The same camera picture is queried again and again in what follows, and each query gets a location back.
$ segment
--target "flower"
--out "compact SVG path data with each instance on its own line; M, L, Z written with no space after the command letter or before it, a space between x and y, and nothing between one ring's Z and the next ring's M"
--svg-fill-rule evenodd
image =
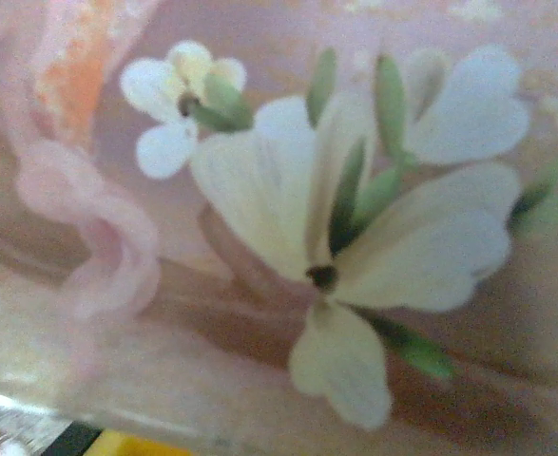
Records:
M359 188L376 150L369 97L340 93L317 130L299 97L263 106L255 127L203 141L191 160L197 184L234 233L282 276L313 283L318 302L292 350L296 388L325 396L348 422L376 428L388 417L384 347L350 307L447 311L510 251L506 220L516 173L479 163L420 185L350 245L332 252L330 224L340 175L363 140Z
M194 152L198 127L188 109L205 103L204 80L209 74L225 78L242 91L246 71L236 59L213 61L209 50L195 41L181 41L161 60L129 64L120 79L126 100L161 123L137 141L137 163L151 179L175 175Z
M448 60L437 49L421 49L405 65L404 146L420 162L484 160L524 138L529 113L513 98L521 70L506 51L480 47L447 73Z

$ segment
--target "glass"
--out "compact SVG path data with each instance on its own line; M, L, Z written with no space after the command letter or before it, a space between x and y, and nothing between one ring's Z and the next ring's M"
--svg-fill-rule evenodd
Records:
M13 125L0 109L0 406L210 454L558 454L558 233L518 241L509 265L455 312L388 313L444 344L462 374L437 384L391 359L394 418L367 433L293 389L285 364L302 328L305 292L275 280L213 213L199 221L205 201L187 169L167 181L141 175L134 143L151 123L118 88L124 63L163 58L190 38L245 63L254 105L301 92L313 57L327 46L338 51L340 86L362 87L380 52L401 61L436 46L456 60L499 43L525 70L520 94L533 109L533 128L506 160L529 179L558 156L558 2L182 0L148 9L152 3L123 4L143 34L121 38L116 52L127 54L104 86L93 143L99 169L160 229L160 289L135 320L66 331L57 286L87 249L73 227L36 216L19 200L7 136ZM36 8L45 4L30 0L20 11L39 21ZM35 21L23 21L23 37L40 34ZM3 58L0 52L0 66ZM234 282L218 250L242 258L232 266L255 273L255 291L272 298L257 299ZM70 354L74 340L85 359Z

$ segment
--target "white flower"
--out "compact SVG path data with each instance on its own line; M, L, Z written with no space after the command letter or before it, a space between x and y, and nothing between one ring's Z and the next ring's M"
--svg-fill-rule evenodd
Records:
M283 276L321 291L293 348L298 390L327 397L348 422L376 428L390 411L384 348L347 304L447 311L510 251L505 228L519 194L514 171L481 163L427 182L397 200L352 244L332 256L328 238L340 173L365 139L369 178L375 126L369 97L338 94L317 131L304 101L264 106L255 127L214 135L192 158L196 182L227 224Z
M164 60L141 59L128 65L120 79L126 100L161 123L137 141L137 163L151 179L175 175L198 143L198 127L188 117L188 105L205 103L204 79L224 77L242 91L246 72L235 59L213 61L209 50L194 41L181 41Z
M513 98L521 70L501 47L480 47L448 72L436 49L414 53L404 70L408 97L405 149L420 162L452 164L507 152L529 128Z

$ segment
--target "orange paint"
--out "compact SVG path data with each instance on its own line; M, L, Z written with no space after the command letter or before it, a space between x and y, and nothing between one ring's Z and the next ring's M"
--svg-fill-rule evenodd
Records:
M40 75L36 93L51 118L57 138L88 148L92 120L104 81L108 30L115 0L87 0L73 24L64 53Z

